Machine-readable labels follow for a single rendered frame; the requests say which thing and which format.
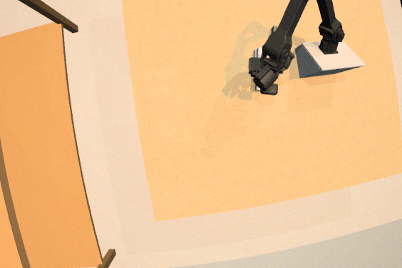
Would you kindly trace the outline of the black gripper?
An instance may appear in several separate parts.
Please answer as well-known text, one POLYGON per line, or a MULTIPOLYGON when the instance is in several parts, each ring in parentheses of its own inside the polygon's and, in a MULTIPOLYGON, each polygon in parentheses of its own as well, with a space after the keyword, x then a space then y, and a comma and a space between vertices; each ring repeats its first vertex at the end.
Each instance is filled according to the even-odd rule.
POLYGON ((275 96, 278 94, 278 84, 273 83, 266 91, 260 90, 261 95, 271 95, 275 96))

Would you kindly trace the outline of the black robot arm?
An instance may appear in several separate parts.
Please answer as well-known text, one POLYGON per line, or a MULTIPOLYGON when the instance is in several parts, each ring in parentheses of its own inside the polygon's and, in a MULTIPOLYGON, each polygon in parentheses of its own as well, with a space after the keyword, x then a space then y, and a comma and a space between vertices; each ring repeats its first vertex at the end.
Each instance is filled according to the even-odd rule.
MULTIPOLYGON (((278 79, 278 73, 286 71, 295 57, 291 52, 292 35, 309 0, 290 0, 275 32, 264 43, 260 57, 249 58, 249 74, 260 90, 266 91, 278 79), (272 59, 268 59, 270 56, 272 59)), ((316 0, 322 22, 319 33, 322 40, 320 50, 326 55, 338 54, 339 42, 343 41, 344 31, 336 19, 332 0, 316 0)))

